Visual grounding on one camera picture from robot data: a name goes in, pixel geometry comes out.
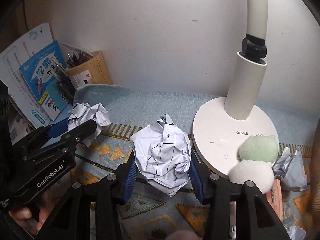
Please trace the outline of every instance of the white circular lamp base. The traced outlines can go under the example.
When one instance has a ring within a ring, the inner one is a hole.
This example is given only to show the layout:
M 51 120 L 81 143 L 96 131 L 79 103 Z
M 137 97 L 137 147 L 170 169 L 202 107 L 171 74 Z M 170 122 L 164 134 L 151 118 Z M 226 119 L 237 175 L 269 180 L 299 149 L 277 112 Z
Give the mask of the white circular lamp base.
M 224 110 L 226 98 L 206 102 L 196 113 L 192 127 L 193 144 L 202 161 L 218 175 L 227 178 L 239 163 L 238 149 L 250 135 L 278 134 L 270 118 L 256 105 L 246 120 L 236 120 Z

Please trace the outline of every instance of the workbook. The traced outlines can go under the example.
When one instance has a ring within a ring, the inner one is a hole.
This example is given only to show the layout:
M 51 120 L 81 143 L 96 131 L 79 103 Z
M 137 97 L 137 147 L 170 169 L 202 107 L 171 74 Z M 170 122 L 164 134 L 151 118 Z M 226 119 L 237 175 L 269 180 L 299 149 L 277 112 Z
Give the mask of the workbook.
M 66 68 L 59 44 L 54 41 L 21 65 L 20 71 L 40 105 L 55 120 L 66 107 L 67 101 L 52 74 L 57 69 L 52 57 Z

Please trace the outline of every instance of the stuffed animal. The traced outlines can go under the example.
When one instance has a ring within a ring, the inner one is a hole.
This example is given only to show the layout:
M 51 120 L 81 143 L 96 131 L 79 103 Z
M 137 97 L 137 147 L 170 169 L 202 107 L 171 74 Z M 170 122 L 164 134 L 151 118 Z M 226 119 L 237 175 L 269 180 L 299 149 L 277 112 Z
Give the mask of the stuffed animal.
M 268 192 L 274 181 L 271 165 L 278 156 L 275 137 L 250 136 L 240 146 L 239 155 L 242 161 L 231 170 L 230 182 L 243 184 L 251 180 L 263 194 Z

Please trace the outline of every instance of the green arrow logo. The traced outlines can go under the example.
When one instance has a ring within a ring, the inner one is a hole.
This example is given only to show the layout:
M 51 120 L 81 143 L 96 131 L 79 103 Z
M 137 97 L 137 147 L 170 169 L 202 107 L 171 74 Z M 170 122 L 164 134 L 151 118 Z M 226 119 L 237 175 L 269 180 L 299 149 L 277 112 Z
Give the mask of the green arrow logo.
M 41 118 L 41 116 L 35 110 L 32 110 L 31 113 L 36 117 L 36 119 L 39 120 L 39 122 L 41 122 L 44 125 L 45 121 Z

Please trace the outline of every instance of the metal screw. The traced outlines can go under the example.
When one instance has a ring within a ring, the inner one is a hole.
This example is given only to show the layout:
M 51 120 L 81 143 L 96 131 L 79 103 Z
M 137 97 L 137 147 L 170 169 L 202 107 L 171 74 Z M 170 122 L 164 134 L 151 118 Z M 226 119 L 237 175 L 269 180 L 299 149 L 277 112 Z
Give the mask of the metal screw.
M 246 185 L 247 185 L 248 187 L 254 187 L 254 182 L 251 181 L 251 180 L 248 180 L 248 181 L 246 182 Z
M 220 176 L 218 174 L 211 174 L 210 175 L 210 179 L 218 180 L 219 178 L 220 178 Z
M 107 179 L 108 180 L 115 180 L 117 178 L 117 175 L 116 174 L 109 174 L 108 176 L 107 176 Z
M 81 183 L 80 182 L 75 182 L 74 184 L 72 184 L 73 188 L 80 188 L 81 187 Z

